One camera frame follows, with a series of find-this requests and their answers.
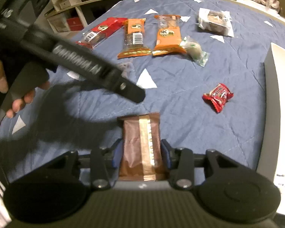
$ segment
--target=human hand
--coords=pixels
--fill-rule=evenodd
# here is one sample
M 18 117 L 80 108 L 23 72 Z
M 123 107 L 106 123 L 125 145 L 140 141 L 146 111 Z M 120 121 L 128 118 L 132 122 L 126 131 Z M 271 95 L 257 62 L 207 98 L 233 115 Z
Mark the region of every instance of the human hand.
M 45 83 L 43 83 L 39 87 L 43 90 L 47 90 L 47 89 L 49 89 L 49 82 L 46 81 Z M 7 93 L 8 92 L 8 83 L 6 81 L 6 77 L 5 77 L 5 73 L 4 73 L 4 69 L 3 69 L 3 64 L 1 61 L 0 61 L 0 92 L 1 93 Z M 13 118 L 15 113 L 22 110 L 26 104 L 33 102 L 34 96 L 35 96 L 35 89 L 29 91 L 26 95 L 24 95 L 23 98 L 16 99 L 12 104 L 12 108 L 6 112 L 6 116 L 9 118 Z

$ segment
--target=red box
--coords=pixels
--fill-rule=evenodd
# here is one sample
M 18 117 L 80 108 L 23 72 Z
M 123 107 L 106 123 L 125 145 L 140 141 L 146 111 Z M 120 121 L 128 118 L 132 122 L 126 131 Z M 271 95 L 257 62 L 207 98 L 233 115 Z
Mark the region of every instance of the red box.
M 67 19 L 66 22 L 68 23 L 71 31 L 81 31 L 84 29 L 84 26 L 82 25 L 79 17 Z

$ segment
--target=ribbed gray surface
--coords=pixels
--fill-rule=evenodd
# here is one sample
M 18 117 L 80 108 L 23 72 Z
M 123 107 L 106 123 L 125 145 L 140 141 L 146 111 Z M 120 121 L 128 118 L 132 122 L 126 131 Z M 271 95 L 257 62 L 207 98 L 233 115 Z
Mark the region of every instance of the ribbed gray surface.
M 13 221 L 7 228 L 277 228 L 266 220 L 254 225 L 220 221 L 200 208 L 189 192 L 108 190 L 90 196 L 74 215 L 51 224 Z

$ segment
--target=brown snack package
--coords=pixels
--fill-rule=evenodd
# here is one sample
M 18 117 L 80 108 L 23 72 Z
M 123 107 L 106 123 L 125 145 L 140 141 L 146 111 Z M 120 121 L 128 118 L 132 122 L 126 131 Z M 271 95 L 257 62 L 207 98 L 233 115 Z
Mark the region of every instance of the brown snack package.
M 160 153 L 159 113 L 118 118 L 123 122 L 124 153 L 119 180 L 154 181 L 167 179 Z
M 144 24 L 146 19 L 127 19 L 123 25 L 125 29 L 125 41 L 118 59 L 133 56 L 151 55 L 151 50 L 143 44 L 145 34 Z
M 181 32 L 179 27 L 179 15 L 166 14 L 155 15 L 154 18 L 158 19 L 158 33 L 156 46 L 152 52 L 153 55 L 163 55 L 168 53 L 183 53 L 186 50 L 180 47 L 182 41 Z

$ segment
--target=white plastic package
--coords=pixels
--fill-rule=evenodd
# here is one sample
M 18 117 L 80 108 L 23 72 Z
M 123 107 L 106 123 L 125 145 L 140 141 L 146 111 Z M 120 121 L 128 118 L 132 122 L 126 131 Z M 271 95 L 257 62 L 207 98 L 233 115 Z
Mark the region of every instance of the white plastic package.
M 200 66 L 204 67 L 208 61 L 209 53 L 202 51 L 201 46 L 193 38 L 187 36 L 181 41 L 180 46 L 184 48 L 188 55 Z
M 203 30 L 234 37 L 229 11 L 213 11 L 200 8 L 198 13 L 198 26 Z

